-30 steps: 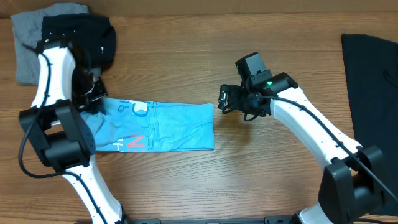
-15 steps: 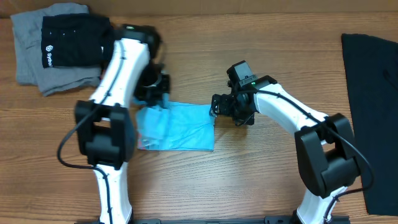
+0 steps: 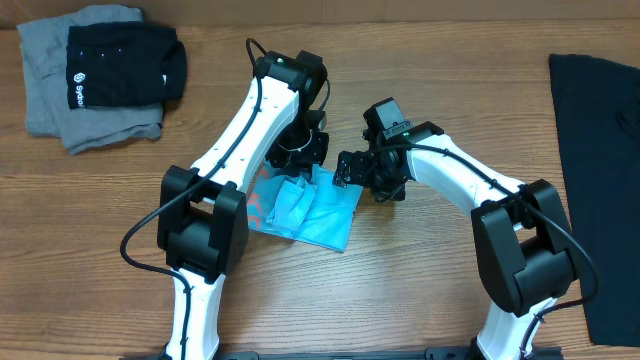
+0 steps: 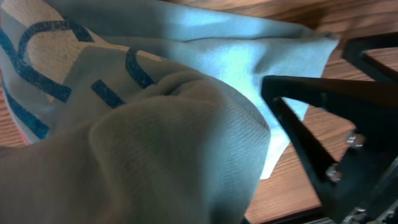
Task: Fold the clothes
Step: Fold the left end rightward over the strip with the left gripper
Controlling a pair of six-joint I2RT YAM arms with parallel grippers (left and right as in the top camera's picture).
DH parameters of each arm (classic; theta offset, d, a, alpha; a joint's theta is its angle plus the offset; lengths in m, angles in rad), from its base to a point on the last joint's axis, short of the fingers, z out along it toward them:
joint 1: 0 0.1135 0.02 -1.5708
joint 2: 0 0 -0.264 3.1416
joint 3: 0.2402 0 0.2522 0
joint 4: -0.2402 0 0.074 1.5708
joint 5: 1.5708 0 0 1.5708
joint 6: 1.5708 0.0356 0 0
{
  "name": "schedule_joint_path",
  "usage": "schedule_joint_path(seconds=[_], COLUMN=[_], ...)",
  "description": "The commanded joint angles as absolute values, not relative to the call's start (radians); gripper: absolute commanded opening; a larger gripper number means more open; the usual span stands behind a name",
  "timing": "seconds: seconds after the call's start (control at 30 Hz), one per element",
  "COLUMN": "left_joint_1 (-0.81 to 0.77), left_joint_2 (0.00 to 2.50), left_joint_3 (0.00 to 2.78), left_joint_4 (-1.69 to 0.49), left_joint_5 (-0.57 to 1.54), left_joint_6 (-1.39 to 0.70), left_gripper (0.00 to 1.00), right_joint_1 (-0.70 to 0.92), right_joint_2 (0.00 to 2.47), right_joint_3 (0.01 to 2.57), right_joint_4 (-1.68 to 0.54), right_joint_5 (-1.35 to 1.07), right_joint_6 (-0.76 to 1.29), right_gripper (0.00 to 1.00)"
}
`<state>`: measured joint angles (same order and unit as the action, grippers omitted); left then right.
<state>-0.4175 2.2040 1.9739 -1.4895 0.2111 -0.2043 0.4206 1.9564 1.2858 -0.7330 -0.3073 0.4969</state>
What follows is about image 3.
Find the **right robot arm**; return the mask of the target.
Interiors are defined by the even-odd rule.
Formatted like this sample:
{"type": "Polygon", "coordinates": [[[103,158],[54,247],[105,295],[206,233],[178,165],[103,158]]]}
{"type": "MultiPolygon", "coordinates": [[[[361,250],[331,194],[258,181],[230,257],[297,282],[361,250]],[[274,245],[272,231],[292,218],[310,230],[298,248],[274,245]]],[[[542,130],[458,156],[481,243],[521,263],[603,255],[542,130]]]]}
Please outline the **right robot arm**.
{"type": "Polygon", "coordinates": [[[365,151],[343,151],[333,182],[360,185],[379,203],[402,201],[414,181],[444,196],[472,223],[479,276],[491,299],[483,328],[467,347],[427,350],[431,359],[560,359],[533,339],[547,314],[593,262],[571,234],[556,188],[504,176],[460,149],[431,122],[415,125],[392,98],[363,114],[365,151]]]}

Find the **light blue printed t-shirt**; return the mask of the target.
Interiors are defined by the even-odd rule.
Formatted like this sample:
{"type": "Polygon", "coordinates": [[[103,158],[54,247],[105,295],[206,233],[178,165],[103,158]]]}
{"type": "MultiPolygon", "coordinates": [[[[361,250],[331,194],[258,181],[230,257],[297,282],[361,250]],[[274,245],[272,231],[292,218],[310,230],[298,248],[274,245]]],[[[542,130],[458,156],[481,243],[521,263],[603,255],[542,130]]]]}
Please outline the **light blue printed t-shirt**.
{"type": "Polygon", "coordinates": [[[318,165],[296,176],[264,165],[247,201],[249,228],[345,251],[363,188],[338,187],[333,177],[333,172],[318,165]]]}

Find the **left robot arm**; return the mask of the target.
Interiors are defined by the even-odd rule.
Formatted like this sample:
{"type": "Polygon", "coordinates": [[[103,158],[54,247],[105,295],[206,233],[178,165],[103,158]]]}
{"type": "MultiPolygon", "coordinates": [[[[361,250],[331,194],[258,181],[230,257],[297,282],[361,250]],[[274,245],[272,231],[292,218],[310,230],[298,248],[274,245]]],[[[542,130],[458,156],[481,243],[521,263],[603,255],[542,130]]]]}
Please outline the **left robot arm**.
{"type": "Polygon", "coordinates": [[[173,329],[163,359],[212,359],[221,294],[248,241],[247,190],[263,162],[309,170],[326,157],[324,113],[312,105],[327,81],[320,56],[274,51],[255,61],[248,94],[216,143],[161,183],[157,243],[174,279],[173,329]]]}

